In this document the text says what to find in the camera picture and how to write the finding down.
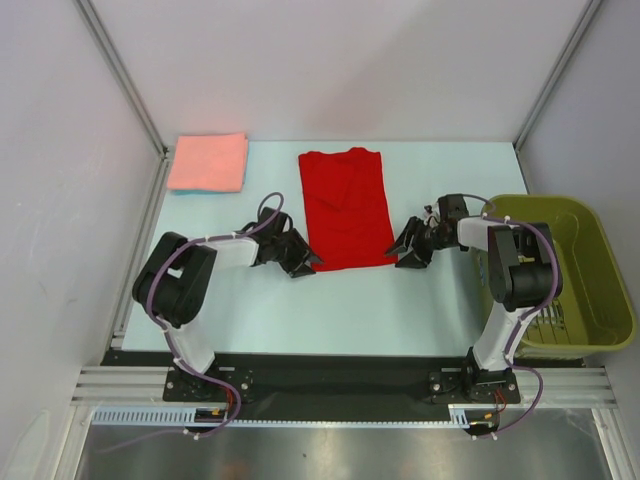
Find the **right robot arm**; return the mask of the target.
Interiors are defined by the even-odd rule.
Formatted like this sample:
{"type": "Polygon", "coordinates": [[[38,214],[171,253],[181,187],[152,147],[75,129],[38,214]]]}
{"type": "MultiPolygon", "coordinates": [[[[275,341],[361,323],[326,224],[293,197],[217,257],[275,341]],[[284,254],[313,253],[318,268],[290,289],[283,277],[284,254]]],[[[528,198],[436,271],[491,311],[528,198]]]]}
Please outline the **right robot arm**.
{"type": "Polygon", "coordinates": [[[404,269],[425,269],[435,252],[446,249],[474,249],[487,256],[485,282],[493,299],[488,320],[459,371],[431,375],[434,402],[488,402],[514,388],[516,348],[538,312],[562,291],[549,226],[495,218],[491,201],[473,215],[469,198],[448,194],[425,206],[424,217],[409,218],[385,252],[404,269]]]}

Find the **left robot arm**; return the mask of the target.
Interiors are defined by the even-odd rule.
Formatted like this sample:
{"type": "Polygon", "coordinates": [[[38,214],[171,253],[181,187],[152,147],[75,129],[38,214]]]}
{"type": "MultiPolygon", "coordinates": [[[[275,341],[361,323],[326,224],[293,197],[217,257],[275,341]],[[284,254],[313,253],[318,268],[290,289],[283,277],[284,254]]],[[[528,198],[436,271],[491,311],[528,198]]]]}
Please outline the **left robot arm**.
{"type": "Polygon", "coordinates": [[[323,259],[294,228],[285,212],[261,207],[255,221],[229,234],[189,239],[164,233],[138,274],[135,302],[161,330],[186,387],[197,398],[214,397],[220,374],[210,367],[214,347],[199,313],[215,273],[276,263],[291,278],[313,275],[323,259]]]}

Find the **red t shirt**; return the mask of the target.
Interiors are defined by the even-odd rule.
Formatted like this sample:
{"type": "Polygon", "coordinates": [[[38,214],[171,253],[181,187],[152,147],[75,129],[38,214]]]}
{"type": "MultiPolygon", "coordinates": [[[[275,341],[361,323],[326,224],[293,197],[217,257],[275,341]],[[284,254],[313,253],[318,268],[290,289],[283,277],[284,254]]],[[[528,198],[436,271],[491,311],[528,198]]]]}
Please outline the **red t shirt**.
{"type": "Polygon", "coordinates": [[[308,243],[317,272],[392,265],[382,156],[363,147],[298,156],[308,243]]]}

